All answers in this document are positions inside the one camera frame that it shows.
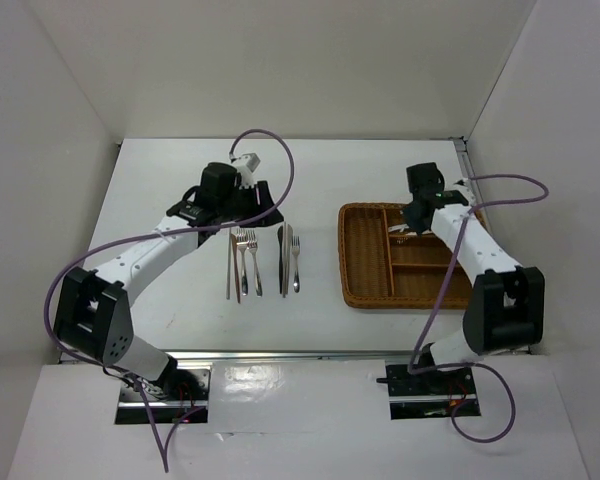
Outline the white ceramic spoon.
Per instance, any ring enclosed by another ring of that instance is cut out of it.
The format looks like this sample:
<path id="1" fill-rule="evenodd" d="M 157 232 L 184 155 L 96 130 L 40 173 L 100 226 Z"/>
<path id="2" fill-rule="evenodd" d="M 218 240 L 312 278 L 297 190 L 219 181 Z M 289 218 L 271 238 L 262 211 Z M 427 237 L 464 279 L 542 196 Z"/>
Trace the white ceramic spoon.
<path id="1" fill-rule="evenodd" d="M 388 228 L 389 234 L 412 235 L 413 232 L 406 224 L 393 225 Z"/>

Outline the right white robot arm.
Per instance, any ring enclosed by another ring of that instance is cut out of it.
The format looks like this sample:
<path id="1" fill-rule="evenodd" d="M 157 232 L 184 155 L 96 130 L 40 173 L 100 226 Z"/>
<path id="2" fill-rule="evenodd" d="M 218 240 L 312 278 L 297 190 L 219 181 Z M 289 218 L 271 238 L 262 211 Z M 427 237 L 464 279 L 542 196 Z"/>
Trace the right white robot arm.
<path id="1" fill-rule="evenodd" d="M 430 232 L 451 252 L 434 303 L 439 309 L 455 267 L 462 267 L 471 295 L 460 328 L 427 343 L 420 335 L 408 371 L 421 388 L 440 391 L 451 370 L 464 368 L 487 354 L 535 345 L 544 333 L 545 277 L 510 256 L 478 219 L 478 202 L 468 180 L 445 182 L 438 166 L 421 163 L 406 170 L 411 202 L 402 217 L 418 235 Z"/>

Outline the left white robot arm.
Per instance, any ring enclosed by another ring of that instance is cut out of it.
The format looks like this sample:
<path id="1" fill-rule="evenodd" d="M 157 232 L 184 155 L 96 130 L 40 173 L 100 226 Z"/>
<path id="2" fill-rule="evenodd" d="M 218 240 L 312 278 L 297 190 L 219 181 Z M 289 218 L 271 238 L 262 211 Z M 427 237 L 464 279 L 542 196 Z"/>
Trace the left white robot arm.
<path id="1" fill-rule="evenodd" d="M 154 229 L 93 270 L 72 268 L 61 285 L 54 333 L 63 343 L 99 362 L 142 378 L 156 399 L 180 387 L 199 387 L 177 360 L 135 334 L 131 308 L 141 293 L 171 265 L 199 249 L 220 225 L 244 221 L 250 227 L 283 220 L 267 182 L 253 174 L 260 163 L 254 153 L 228 163 L 211 162 L 198 185 L 170 207 Z"/>

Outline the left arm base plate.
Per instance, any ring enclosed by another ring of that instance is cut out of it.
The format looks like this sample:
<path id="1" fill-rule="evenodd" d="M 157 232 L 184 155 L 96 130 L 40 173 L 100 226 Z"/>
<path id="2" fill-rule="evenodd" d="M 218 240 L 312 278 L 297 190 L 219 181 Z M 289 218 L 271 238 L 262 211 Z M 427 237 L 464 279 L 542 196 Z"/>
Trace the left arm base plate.
<path id="1" fill-rule="evenodd" d="M 119 390 L 116 425 L 146 425 L 150 423 L 143 397 L 149 405 L 157 425 L 206 424 L 209 419 L 209 367 L 186 370 L 184 377 L 165 392 L 158 386 L 140 378 L 122 383 Z"/>

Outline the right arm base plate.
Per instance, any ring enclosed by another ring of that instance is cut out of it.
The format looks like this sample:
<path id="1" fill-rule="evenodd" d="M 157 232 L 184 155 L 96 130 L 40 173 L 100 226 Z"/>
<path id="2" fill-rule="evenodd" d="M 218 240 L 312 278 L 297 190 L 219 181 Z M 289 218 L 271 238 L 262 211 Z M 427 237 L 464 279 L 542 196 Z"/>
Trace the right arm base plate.
<path id="1" fill-rule="evenodd" d="M 406 364 L 387 364 L 378 384 L 387 387 L 392 420 L 448 418 L 458 407 L 459 417 L 481 415 L 470 368 L 411 375 Z"/>

